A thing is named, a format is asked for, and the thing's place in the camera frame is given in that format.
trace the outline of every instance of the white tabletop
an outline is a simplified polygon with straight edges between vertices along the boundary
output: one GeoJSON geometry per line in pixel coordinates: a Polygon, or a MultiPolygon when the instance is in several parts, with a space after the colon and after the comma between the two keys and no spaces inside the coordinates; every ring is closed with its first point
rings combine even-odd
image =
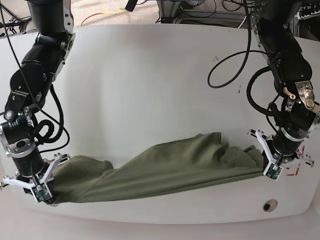
{"type": "MultiPolygon", "coordinates": [[[[246,49],[244,29],[193,25],[109,25],[81,27],[71,53],[54,86],[61,101],[65,127],[71,142],[62,153],[109,160],[120,167],[154,144],[222,132],[241,147],[251,143],[248,129],[271,134],[265,116],[247,102],[250,77],[266,66],[261,54],[251,53],[239,78],[215,90],[207,75],[219,60],[246,49]]],[[[21,60],[31,48],[35,34],[12,37],[21,60]]],[[[299,39],[309,61],[315,96],[320,96],[320,44],[299,39]]],[[[258,49],[255,39],[252,49],[258,49]]],[[[2,88],[0,109],[9,96],[9,80],[17,70],[8,43],[0,40],[2,88]]],[[[224,63],[212,75],[212,84],[222,84],[238,71],[244,55],[224,63]]],[[[276,95],[273,76],[266,73],[253,87],[252,96],[267,106],[276,95]]],[[[58,118],[51,96],[44,107],[58,118]]],[[[306,146],[319,155],[320,132],[306,146]]],[[[44,146],[58,147],[64,143],[44,146]]],[[[52,158],[52,153],[44,155],[52,158]]],[[[15,166],[1,152],[6,173],[15,166]]],[[[301,176],[285,176],[278,182],[267,177],[234,182],[165,196],[101,203],[66,203],[57,208],[35,204],[15,189],[22,203],[46,212],[69,216],[135,223],[226,223],[275,218],[305,211],[319,181],[319,168],[305,169],[301,176]],[[279,206],[262,210],[269,199],[279,206]]]]}

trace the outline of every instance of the crumpled fabric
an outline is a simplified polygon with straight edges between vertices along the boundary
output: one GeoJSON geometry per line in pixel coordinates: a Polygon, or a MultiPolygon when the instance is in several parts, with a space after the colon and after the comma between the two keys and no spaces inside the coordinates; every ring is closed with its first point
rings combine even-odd
{"type": "Polygon", "coordinates": [[[118,169],[109,161],[75,156],[53,172],[55,204],[148,198],[263,175],[254,146],[221,143],[221,133],[154,145],[118,169]]]}

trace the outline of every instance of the cloth fold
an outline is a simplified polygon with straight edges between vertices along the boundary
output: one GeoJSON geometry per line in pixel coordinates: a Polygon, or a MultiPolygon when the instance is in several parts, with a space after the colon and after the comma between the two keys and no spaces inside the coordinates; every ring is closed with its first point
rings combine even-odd
{"type": "Polygon", "coordinates": [[[55,204],[154,197],[263,175],[254,146],[221,144],[220,133],[154,145],[118,169],[109,161],[75,156],[54,172],[55,204]]]}

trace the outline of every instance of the yellow cable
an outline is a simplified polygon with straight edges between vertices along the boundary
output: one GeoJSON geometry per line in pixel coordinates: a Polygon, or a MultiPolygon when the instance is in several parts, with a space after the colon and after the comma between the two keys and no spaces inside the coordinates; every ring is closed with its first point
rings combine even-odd
{"type": "Polygon", "coordinates": [[[125,12],[126,10],[121,10],[121,11],[109,11],[109,12],[98,12],[98,13],[95,13],[95,14],[92,14],[92,15],[90,15],[90,16],[88,16],[85,20],[83,20],[82,21],[82,23],[80,24],[80,27],[82,26],[82,24],[84,24],[84,22],[87,20],[87,19],[89,19],[89,18],[91,18],[91,17],[93,17],[93,16],[96,16],[96,15],[100,15],[100,14],[120,14],[120,13],[123,13],[123,12],[125,12]]]}

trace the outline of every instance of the black circular hole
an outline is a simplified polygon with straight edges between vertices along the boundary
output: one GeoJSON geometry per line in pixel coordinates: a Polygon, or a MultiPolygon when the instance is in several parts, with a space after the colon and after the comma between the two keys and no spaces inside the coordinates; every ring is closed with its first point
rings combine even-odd
{"type": "Polygon", "coordinates": [[[16,144],[16,146],[18,147],[18,148],[22,148],[22,147],[24,147],[26,145],[26,142],[25,141],[20,141],[20,142],[18,142],[17,144],[16,144]]]}
{"type": "Polygon", "coordinates": [[[265,211],[268,211],[269,209],[270,209],[270,204],[265,204],[264,206],[263,206],[263,209],[265,210],[265,211]]]}

